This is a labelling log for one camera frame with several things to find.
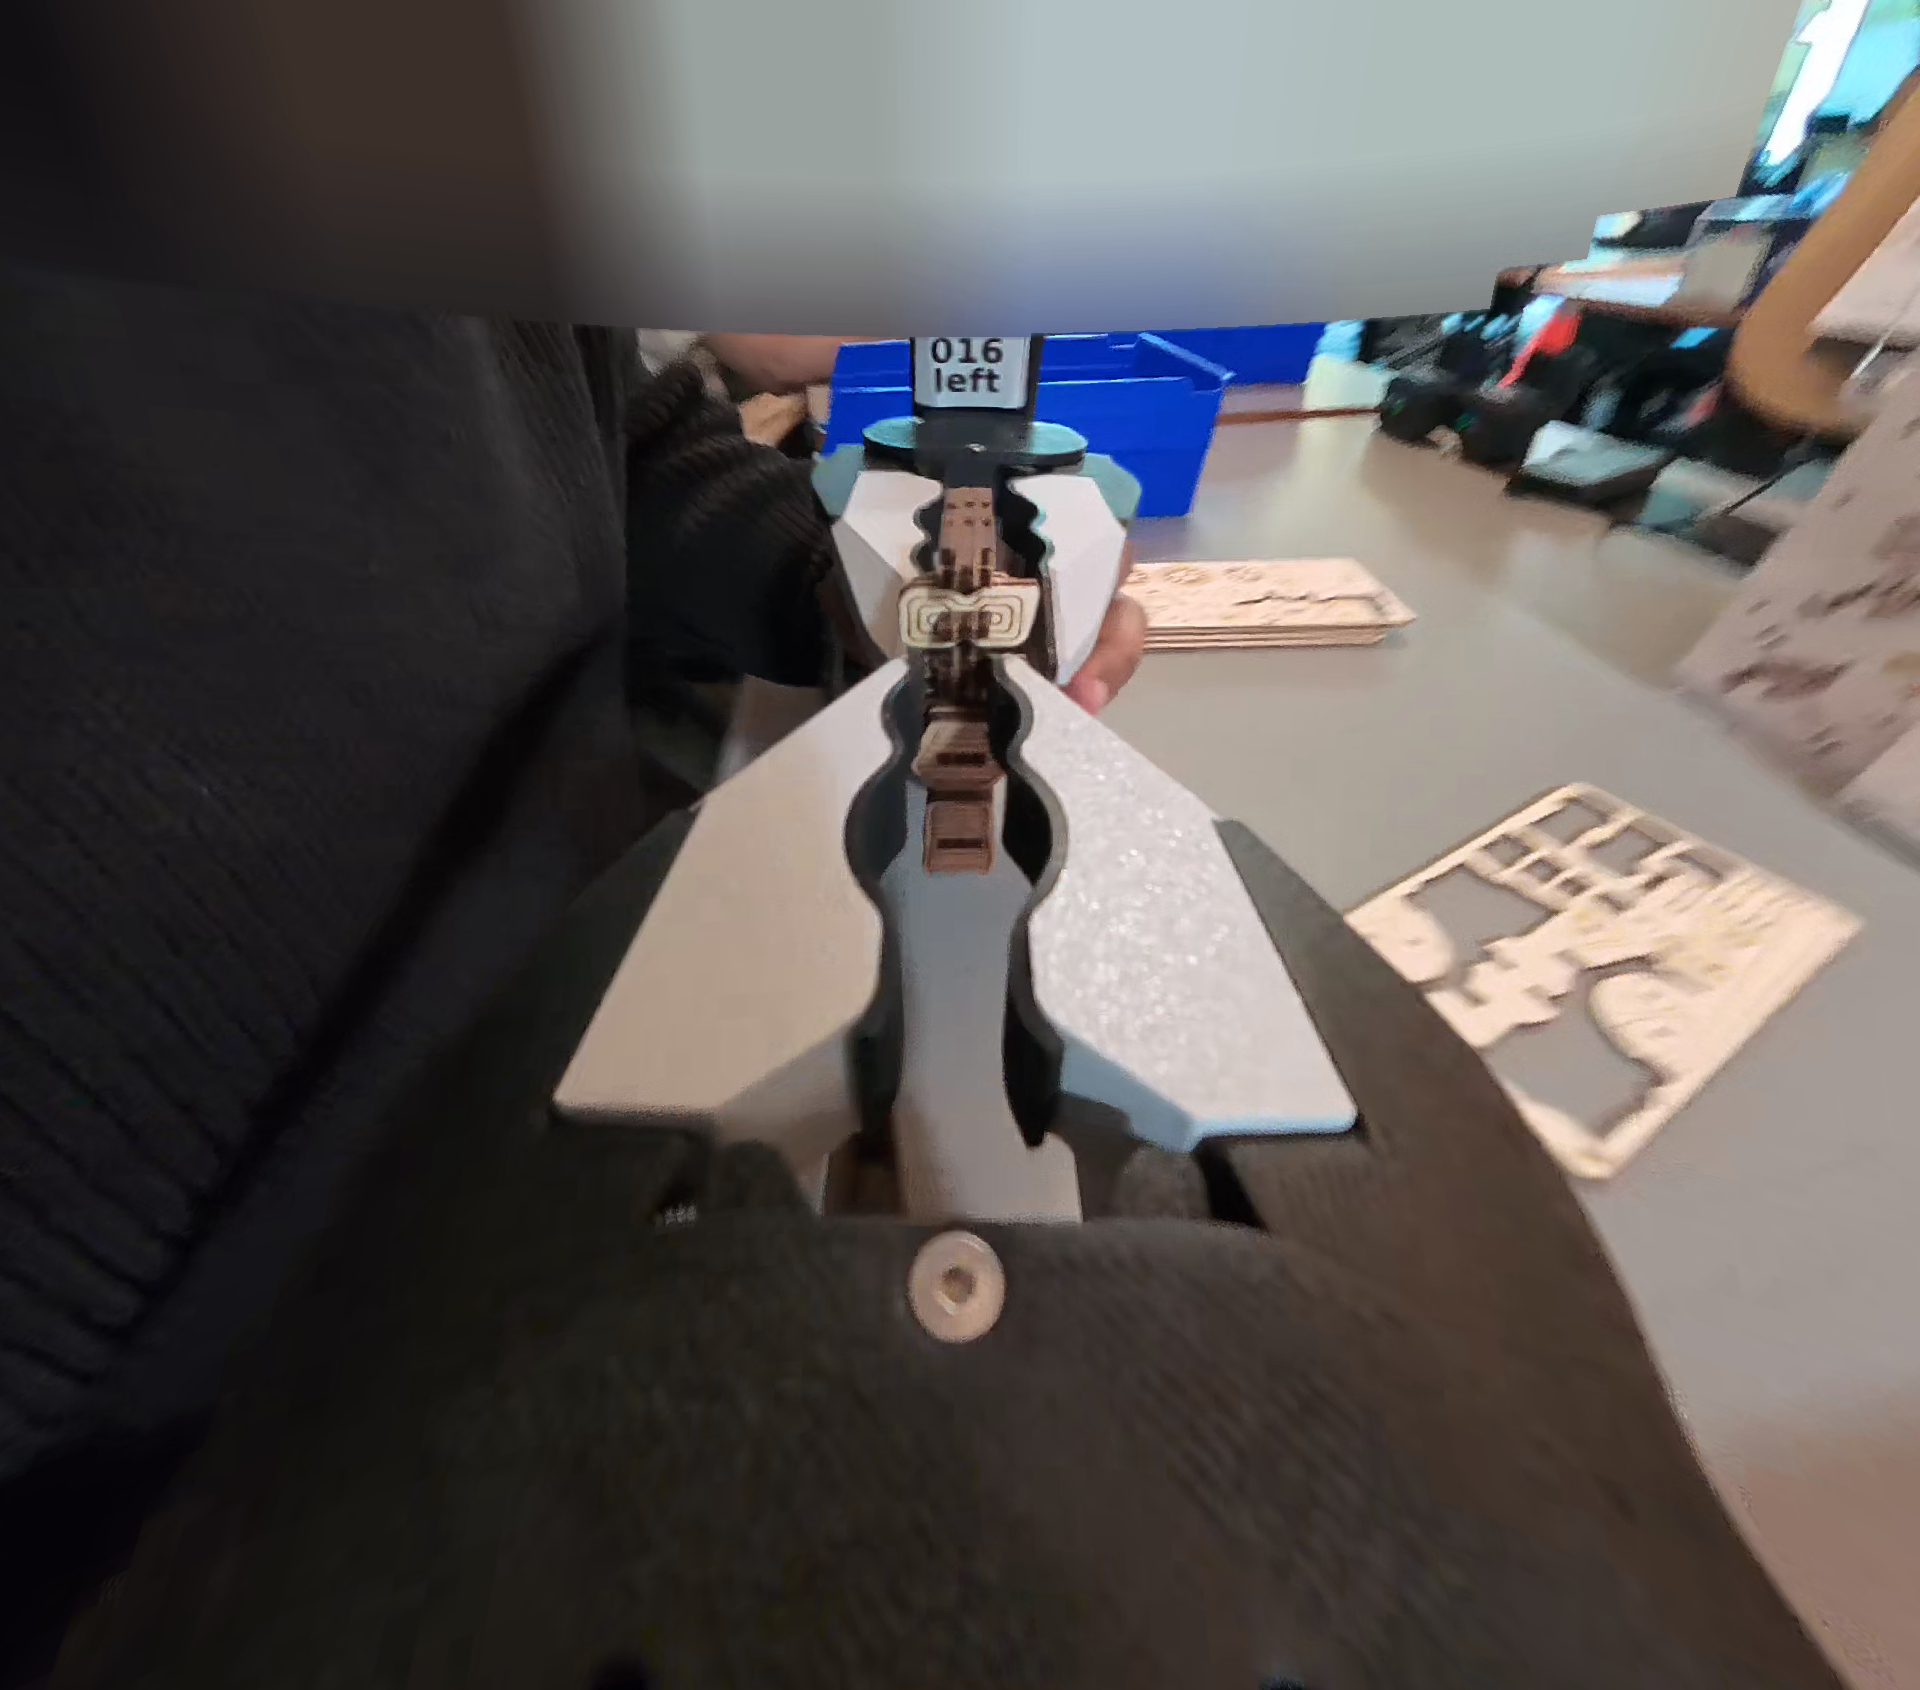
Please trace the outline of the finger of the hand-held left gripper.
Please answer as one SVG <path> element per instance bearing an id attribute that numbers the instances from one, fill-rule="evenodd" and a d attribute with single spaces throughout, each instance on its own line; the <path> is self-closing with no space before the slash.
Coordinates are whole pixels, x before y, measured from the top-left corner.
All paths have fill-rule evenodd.
<path id="1" fill-rule="evenodd" d="M 854 473 L 830 539 L 858 655 L 870 667 L 902 658 L 900 604 L 924 577 L 924 514 L 940 518 L 943 486 L 909 473 Z"/>
<path id="2" fill-rule="evenodd" d="M 1098 479 L 1011 479 L 1008 491 L 1035 562 L 1038 624 L 1023 655 L 1064 688 L 1089 661 L 1119 588 L 1126 525 Z"/>

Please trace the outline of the blue plastic bin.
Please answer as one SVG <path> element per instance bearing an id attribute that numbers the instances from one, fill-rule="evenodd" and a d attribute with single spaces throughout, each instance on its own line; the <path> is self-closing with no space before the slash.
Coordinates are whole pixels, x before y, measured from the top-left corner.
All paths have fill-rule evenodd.
<path id="1" fill-rule="evenodd" d="M 1229 374 L 1234 387 L 1247 388 L 1304 384 L 1312 360 L 1319 355 L 1325 330 L 1325 322 L 1305 320 L 1290 324 L 1173 328 L 1159 334 L 1164 342 Z"/>
<path id="2" fill-rule="evenodd" d="M 1221 367 L 1150 332 L 1049 336 L 1035 416 L 1076 431 L 1091 455 L 1128 471 L 1141 521 L 1172 521 L 1192 508 L 1228 380 Z M 821 449 L 856 445 L 868 426 L 908 411 L 908 342 L 846 342 L 828 387 Z"/>

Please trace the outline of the flat black device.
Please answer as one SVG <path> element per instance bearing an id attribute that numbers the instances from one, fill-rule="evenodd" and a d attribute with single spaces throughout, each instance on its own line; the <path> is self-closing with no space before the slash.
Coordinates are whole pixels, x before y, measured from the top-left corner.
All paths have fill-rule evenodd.
<path id="1" fill-rule="evenodd" d="M 1548 420 L 1532 435 L 1520 467 L 1505 479 L 1503 495 L 1610 511 L 1641 500 L 1673 462 L 1676 455 L 1667 449 Z"/>

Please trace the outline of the person's left hand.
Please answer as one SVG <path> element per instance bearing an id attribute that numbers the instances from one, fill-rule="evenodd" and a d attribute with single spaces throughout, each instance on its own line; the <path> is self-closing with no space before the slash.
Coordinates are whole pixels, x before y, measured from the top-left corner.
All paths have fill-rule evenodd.
<path id="1" fill-rule="evenodd" d="M 1103 714 L 1138 675 L 1147 648 L 1147 618 L 1128 591 L 1108 603 L 1094 643 L 1068 683 L 1064 694 L 1091 718 Z"/>

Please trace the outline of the stack of wooden puzzle sheets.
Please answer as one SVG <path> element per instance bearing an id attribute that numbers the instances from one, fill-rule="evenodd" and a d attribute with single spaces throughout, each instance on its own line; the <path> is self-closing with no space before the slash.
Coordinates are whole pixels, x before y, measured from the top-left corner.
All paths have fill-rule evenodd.
<path id="1" fill-rule="evenodd" d="M 1349 557 L 1141 562 L 1119 588 L 1150 653 L 1367 648 L 1418 618 Z"/>

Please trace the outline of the wooden puzzle model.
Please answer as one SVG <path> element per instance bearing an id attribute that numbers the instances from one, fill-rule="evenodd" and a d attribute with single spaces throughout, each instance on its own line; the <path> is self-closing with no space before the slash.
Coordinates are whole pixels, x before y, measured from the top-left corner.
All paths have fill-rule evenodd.
<path id="1" fill-rule="evenodd" d="M 924 793 L 922 858 L 935 879 L 985 876 L 1014 739 L 1008 663 L 1053 672 L 1052 612 L 1038 543 L 1003 536 L 1032 506 L 1001 486 L 951 485 L 924 569 L 897 601 L 897 636 L 922 681 L 909 762 Z"/>

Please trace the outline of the person's left forearm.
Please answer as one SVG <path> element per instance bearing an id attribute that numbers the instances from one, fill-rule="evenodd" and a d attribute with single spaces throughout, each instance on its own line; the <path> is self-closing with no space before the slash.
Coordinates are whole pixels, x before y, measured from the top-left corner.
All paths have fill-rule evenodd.
<path id="1" fill-rule="evenodd" d="M 621 380 L 627 679 L 811 688 L 851 643 L 809 471 L 755 445 L 688 363 Z"/>

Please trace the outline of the person's black sweater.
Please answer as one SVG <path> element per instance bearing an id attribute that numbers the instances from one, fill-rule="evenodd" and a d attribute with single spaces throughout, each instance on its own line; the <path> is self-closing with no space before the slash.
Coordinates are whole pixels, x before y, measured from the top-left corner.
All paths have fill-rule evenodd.
<path id="1" fill-rule="evenodd" d="M 632 330 L 3 267 L 3 1483 L 193 1408 L 637 831 Z"/>

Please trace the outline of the grey desk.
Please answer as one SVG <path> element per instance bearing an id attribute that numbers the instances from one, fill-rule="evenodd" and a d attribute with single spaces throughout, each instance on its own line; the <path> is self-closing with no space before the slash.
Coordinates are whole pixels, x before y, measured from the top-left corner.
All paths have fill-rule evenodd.
<path id="1" fill-rule="evenodd" d="M 1108 724 L 1352 909 L 1587 783 L 1860 921 L 1617 1178 L 1582 1186 L 1740 1528 L 1853 1687 L 1915 1687 L 1915 871 L 1671 688 L 1737 588 L 1358 416 L 1228 425 L 1139 560 L 1349 559 L 1383 646 L 1154 655 Z"/>

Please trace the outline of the curved brown wooden board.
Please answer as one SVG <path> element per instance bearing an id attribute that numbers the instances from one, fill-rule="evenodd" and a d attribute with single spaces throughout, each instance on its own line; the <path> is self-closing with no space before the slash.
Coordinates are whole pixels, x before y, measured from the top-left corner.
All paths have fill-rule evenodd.
<path id="1" fill-rule="evenodd" d="M 1908 214 L 1917 196 L 1917 73 L 1886 102 L 1843 191 L 1796 244 L 1733 332 L 1723 382 L 1768 431 L 1846 445 L 1867 409 L 1850 400 L 1852 364 L 1821 355 L 1813 320 Z"/>

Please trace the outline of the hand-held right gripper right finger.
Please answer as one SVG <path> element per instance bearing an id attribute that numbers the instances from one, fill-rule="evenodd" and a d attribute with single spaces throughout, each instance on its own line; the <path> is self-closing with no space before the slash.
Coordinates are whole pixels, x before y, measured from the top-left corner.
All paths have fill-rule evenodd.
<path id="1" fill-rule="evenodd" d="M 1005 1086 L 1025 1132 L 1155 1151 L 1358 1124 L 1223 825 L 1025 663 L 998 671 L 1010 935 Z"/>

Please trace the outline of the white patterned box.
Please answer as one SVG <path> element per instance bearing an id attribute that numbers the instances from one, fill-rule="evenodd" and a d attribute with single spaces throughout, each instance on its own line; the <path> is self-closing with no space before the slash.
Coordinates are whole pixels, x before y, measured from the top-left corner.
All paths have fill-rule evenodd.
<path id="1" fill-rule="evenodd" d="M 1676 686 L 1846 820 L 1917 854 L 1915 360 L 1796 525 L 1676 667 Z"/>

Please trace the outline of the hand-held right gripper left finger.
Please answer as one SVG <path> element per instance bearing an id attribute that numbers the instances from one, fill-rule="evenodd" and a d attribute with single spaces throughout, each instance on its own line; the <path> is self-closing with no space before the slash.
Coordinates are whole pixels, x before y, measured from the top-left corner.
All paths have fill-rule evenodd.
<path id="1" fill-rule="evenodd" d="M 847 850 L 895 754 L 887 663 L 708 793 L 553 1096 L 573 1123 L 841 1145 L 883 923 Z"/>

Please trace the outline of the black battery charger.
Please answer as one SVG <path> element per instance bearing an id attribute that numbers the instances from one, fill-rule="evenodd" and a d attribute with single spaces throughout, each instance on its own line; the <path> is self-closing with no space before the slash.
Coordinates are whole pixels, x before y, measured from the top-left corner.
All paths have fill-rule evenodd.
<path id="1" fill-rule="evenodd" d="M 1517 414 L 1520 400 L 1500 384 L 1416 360 L 1389 371 L 1375 407 L 1375 433 L 1410 449 L 1437 449 L 1478 468 L 1509 473 L 1527 445 Z"/>

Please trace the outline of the wooden puzzle sheet with cutouts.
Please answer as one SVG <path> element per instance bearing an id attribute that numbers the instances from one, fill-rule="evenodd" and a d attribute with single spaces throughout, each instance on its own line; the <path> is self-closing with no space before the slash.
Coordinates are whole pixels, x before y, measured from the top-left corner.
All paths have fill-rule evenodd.
<path id="1" fill-rule="evenodd" d="M 1631 1096 L 1600 1116 L 1496 1076 L 1557 1169 L 1592 1185 L 1862 931 L 1827 897 L 1586 783 L 1535 794 L 1346 923 L 1487 1069 L 1507 1040 L 1580 1018 L 1633 1071 Z"/>

